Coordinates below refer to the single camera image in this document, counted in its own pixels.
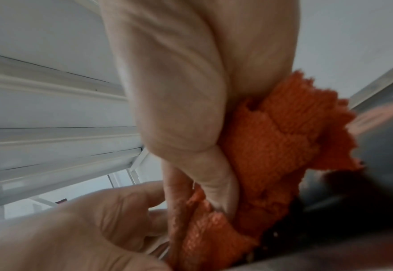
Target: hand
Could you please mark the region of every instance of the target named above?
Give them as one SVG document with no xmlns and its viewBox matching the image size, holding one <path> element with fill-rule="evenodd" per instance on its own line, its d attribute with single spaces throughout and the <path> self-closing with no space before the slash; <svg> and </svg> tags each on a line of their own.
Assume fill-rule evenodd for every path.
<svg viewBox="0 0 393 271">
<path fill-rule="evenodd" d="M 150 253 L 167 241 L 161 182 L 99 191 L 0 222 L 0 270 L 170 270 Z"/>
<path fill-rule="evenodd" d="M 168 210 L 195 181 L 233 216 L 239 187 L 217 146 L 225 114 L 291 72 L 298 0 L 99 2 L 143 141 L 164 159 Z"/>
</svg>

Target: red cloth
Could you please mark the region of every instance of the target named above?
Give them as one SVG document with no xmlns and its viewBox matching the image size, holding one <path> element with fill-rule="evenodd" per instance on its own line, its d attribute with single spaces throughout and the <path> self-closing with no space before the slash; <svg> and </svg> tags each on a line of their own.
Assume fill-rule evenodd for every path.
<svg viewBox="0 0 393 271">
<path fill-rule="evenodd" d="M 213 211 L 201 188 L 175 217 L 170 264 L 176 271 L 215 271 L 254 249 L 282 219 L 308 168 L 356 170 L 356 147 L 345 125 L 355 115 L 347 100 L 313 86 L 301 72 L 278 84 L 260 103 L 246 100 L 232 113 L 219 145 L 240 183 L 230 223 Z"/>
</svg>

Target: skin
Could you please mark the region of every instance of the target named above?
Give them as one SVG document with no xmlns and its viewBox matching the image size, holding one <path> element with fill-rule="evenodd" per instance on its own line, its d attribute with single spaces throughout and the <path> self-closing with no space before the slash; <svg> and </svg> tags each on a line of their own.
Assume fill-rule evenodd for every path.
<svg viewBox="0 0 393 271">
<path fill-rule="evenodd" d="M 100 0 L 118 73 L 146 147 L 162 158 L 169 217 L 197 182 L 234 215 L 235 174 L 217 146 L 243 98 L 290 72 L 298 0 Z M 161 183 L 97 192 L 0 222 L 0 270 L 169 270 L 147 255 L 164 242 Z"/>
<path fill-rule="evenodd" d="M 148 255 L 167 241 L 162 182 L 102 190 L 0 221 L 0 270 L 170 270 Z"/>
<path fill-rule="evenodd" d="M 298 0 L 101 0 L 145 146 L 161 157 L 170 217 L 193 181 L 232 217 L 236 176 L 217 145 L 226 114 L 290 74 Z"/>
</svg>

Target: cleaning cloth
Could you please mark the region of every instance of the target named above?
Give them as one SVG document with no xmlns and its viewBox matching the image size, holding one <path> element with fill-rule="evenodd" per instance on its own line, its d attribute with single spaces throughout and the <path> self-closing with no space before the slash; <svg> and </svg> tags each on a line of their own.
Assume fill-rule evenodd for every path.
<svg viewBox="0 0 393 271">
<path fill-rule="evenodd" d="M 307 169 L 357 170 L 356 147 L 345 125 L 355 118 L 347 100 L 313 86 L 294 72 L 262 101 L 243 101 L 227 119 L 219 145 L 240 183 L 232 221 L 212 209 L 195 187 L 170 236 L 175 271 L 216 271 L 231 266 L 259 244 L 298 196 Z"/>
</svg>

